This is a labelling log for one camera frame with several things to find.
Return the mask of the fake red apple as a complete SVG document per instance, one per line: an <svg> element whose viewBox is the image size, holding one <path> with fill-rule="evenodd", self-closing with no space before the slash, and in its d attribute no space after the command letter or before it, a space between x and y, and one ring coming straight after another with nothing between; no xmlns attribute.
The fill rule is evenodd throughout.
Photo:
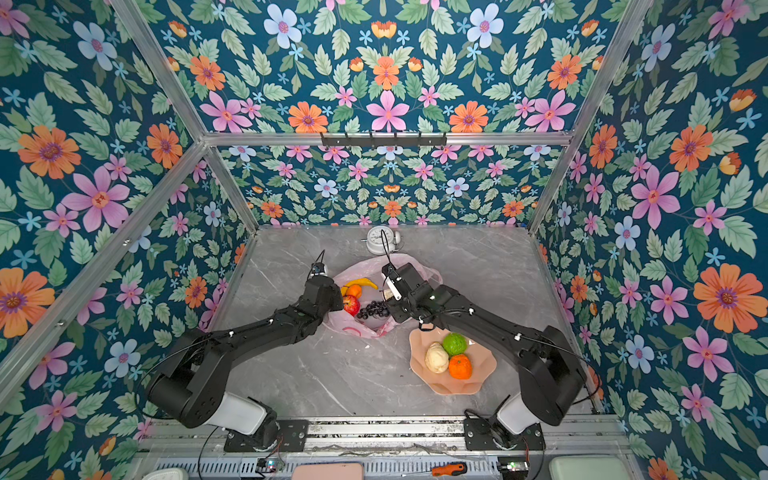
<svg viewBox="0 0 768 480"><path fill-rule="evenodd" d="M349 314L349 315L351 315L353 317L358 315L358 313L360 312L360 309L361 309L361 305L360 305L359 299L356 296L354 296L354 295L345 295L342 298L342 302L343 302L343 310L347 314Z"/></svg>

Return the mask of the pink plastic bag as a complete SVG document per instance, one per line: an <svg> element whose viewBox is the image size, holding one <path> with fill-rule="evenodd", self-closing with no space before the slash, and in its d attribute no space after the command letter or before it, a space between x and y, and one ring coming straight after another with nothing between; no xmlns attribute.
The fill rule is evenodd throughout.
<svg viewBox="0 0 768 480"><path fill-rule="evenodd" d="M333 277L334 282L348 294L351 288L357 299L353 313L342 308L326 315L324 324L338 333L374 339L386 336L398 326L385 301L388 287L382 268L388 263L385 256L360 261Z"/></svg>

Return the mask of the fake green apple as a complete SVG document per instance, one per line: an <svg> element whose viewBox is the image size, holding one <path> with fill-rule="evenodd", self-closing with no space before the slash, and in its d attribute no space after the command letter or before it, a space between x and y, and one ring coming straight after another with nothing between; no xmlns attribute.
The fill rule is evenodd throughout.
<svg viewBox="0 0 768 480"><path fill-rule="evenodd" d="M468 346L468 340L459 333L449 333L442 340L442 347L450 357L464 354Z"/></svg>

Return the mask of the fake beige pear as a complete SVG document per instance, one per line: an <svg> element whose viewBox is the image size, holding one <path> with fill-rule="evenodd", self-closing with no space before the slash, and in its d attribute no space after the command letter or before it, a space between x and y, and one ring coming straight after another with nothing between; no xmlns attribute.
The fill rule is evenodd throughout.
<svg viewBox="0 0 768 480"><path fill-rule="evenodd" d="M424 365L428 371L441 374L449 369L450 355L439 342L433 342L424 355Z"/></svg>

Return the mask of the pink flower-shaped bowl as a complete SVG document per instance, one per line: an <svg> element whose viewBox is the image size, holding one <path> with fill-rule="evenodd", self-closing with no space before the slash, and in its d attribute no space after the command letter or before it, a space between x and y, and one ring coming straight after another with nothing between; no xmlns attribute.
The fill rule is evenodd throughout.
<svg viewBox="0 0 768 480"><path fill-rule="evenodd" d="M491 351L444 329L409 334L410 368L440 395L474 395L497 368Z"/></svg>

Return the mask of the fake persimmon orange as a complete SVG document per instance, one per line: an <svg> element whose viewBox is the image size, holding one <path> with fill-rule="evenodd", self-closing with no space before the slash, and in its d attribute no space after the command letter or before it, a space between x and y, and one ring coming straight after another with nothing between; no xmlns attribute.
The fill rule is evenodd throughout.
<svg viewBox="0 0 768 480"><path fill-rule="evenodd" d="M448 371L454 379L469 380L473 374L473 365L467 355L457 355L450 358Z"/></svg>

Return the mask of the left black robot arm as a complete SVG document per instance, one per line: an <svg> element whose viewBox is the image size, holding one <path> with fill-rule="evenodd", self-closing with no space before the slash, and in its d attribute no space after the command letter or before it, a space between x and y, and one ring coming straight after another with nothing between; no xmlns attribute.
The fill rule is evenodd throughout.
<svg viewBox="0 0 768 480"><path fill-rule="evenodd" d="M328 313L342 309L340 287L328 276L314 275L296 302L265 319L231 330L187 332L154 371L147 399L186 428L219 427L265 450L277 441L277 415L258 400L229 392L231 371L315 334Z"/></svg>

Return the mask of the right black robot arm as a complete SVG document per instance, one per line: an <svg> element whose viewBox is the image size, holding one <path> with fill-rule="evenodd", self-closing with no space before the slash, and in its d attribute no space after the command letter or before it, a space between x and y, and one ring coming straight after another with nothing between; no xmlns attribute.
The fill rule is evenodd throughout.
<svg viewBox="0 0 768 480"><path fill-rule="evenodd" d="M582 357L558 328L537 330L504 319L447 286L433 287L415 267L391 263L382 268L392 292L388 309L398 323L413 319L462 334L500 354L517 374L519 393L505 400L492 422L520 434L529 426L558 426L585 387Z"/></svg>

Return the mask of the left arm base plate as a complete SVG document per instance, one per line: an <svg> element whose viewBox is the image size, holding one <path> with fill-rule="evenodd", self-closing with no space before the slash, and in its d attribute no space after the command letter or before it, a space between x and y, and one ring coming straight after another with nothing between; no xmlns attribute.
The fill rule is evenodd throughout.
<svg viewBox="0 0 768 480"><path fill-rule="evenodd" d="M303 452L308 440L307 420L278 419L263 424L254 434L227 431L224 451L227 453Z"/></svg>

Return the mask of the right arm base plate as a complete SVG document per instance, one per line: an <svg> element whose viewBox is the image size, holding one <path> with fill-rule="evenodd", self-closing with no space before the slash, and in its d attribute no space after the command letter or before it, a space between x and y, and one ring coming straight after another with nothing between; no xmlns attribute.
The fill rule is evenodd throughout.
<svg viewBox="0 0 768 480"><path fill-rule="evenodd" d="M514 434L507 431L500 422L492 421L474 410L465 409L462 425L465 447L469 451L544 451L546 449L539 424L527 427L520 434Z"/></svg>

